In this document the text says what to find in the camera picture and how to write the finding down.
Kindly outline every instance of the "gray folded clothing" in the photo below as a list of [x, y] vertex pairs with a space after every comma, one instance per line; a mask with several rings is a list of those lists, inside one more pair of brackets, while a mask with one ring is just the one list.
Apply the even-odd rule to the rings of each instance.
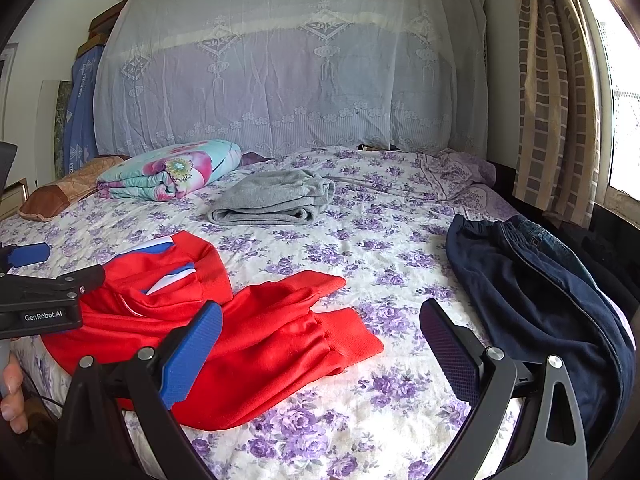
[[334, 192], [331, 180], [310, 170], [263, 171], [229, 188], [207, 218], [218, 225], [311, 224]]

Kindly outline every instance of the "finger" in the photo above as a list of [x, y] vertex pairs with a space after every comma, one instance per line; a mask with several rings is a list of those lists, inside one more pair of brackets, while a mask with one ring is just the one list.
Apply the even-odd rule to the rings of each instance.
[[13, 395], [7, 395], [2, 402], [0, 402], [0, 412], [2, 418], [7, 422], [11, 422], [14, 418], [24, 413], [24, 397], [22, 396], [22, 390], [18, 390]]
[[15, 394], [20, 390], [24, 376], [20, 363], [14, 354], [9, 354], [9, 364], [4, 368], [2, 372], [2, 380], [6, 387], [9, 389], [10, 394]]
[[27, 421], [27, 416], [23, 413], [12, 420], [9, 425], [11, 429], [14, 430], [14, 433], [21, 434], [27, 431], [29, 427], [29, 422]]

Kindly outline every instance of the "floral quilt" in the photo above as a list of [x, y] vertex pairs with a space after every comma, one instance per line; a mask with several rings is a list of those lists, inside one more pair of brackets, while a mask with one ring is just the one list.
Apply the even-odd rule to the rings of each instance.
[[[309, 168], [335, 181], [332, 205], [311, 226], [210, 224], [205, 213], [245, 175]], [[469, 412], [457, 400], [418, 326], [422, 302], [436, 298], [457, 324], [485, 342], [474, 309], [447, 261], [455, 214], [506, 219], [515, 211], [491, 189], [494, 168], [462, 153], [439, 156], [318, 148], [245, 166], [174, 202], [89, 197], [50, 223], [14, 216], [0, 224], [5, 244], [46, 241], [48, 261], [19, 269], [54, 277], [146, 239], [181, 230], [213, 243], [234, 290], [303, 269], [340, 274], [347, 285], [315, 305], [352, 306], [383, 341], [382, 354], [305, 387], [244, 426], [184, 428], [217, 478], [257, 480], [422, 480]], [[14, 343], [40, 393], [62, 402], [69, 376], [39, 336]], [[494, 473], [519, 410], [513, 401], [478, 478]], [[126, 413], [148, 473], [162, 473], [136, 415]]]

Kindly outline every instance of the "screw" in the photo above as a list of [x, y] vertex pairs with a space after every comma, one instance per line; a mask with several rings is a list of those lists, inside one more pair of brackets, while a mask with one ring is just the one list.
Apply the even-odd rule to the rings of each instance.
[[149, 359], [151, 359], [155, 353], [156, 351], [151, 348], [151, 346], [145, 346], [144, 348], [138, 350], [138, 359], [140, 359], [141, 361], [149, 361]]
[[94, 358], [90, 355], [85, 355], [82, 359], [80, 359], [79, 365], [81, 368], [89, 368], [94, 364]]
[[550, 365], [552, 365], [553, 368], [562, 368], [562, 359], [557, 355], [550, 355], [547, 361]]
[[504, 359], [504, 352], [497, 346], [489, 346], [489, 348], [486, 349], [486, 354], [494, 361], [500, 361]]

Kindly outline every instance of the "navy blue pants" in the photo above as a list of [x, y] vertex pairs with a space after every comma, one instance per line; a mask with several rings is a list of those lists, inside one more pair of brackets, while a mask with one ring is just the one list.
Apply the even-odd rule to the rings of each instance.
[[565, 362], [594, 459], [622, 416], [636, 371], [634, 348], [574, 253], [522, 216], [506, 222], [456, 215], [447, 256], [489, 338], [512, 358]]

